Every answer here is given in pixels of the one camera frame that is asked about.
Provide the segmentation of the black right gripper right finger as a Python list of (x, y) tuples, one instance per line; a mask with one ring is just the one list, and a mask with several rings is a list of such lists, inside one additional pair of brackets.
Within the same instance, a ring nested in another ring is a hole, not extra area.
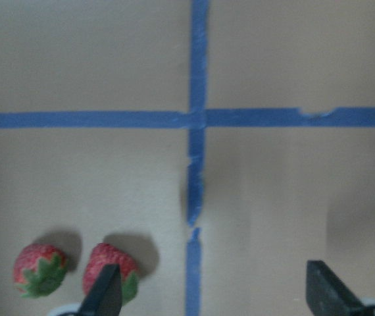
[(308, 260), (306, 303), (313, 315), (360, 315), (363, 303), (321, 260)]

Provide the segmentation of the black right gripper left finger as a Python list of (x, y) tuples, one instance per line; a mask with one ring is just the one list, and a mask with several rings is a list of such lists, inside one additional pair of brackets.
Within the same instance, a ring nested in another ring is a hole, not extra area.
[(122, 309), (120, 266), (105, 265), (85, 297), (77, 315), (115, 316)]

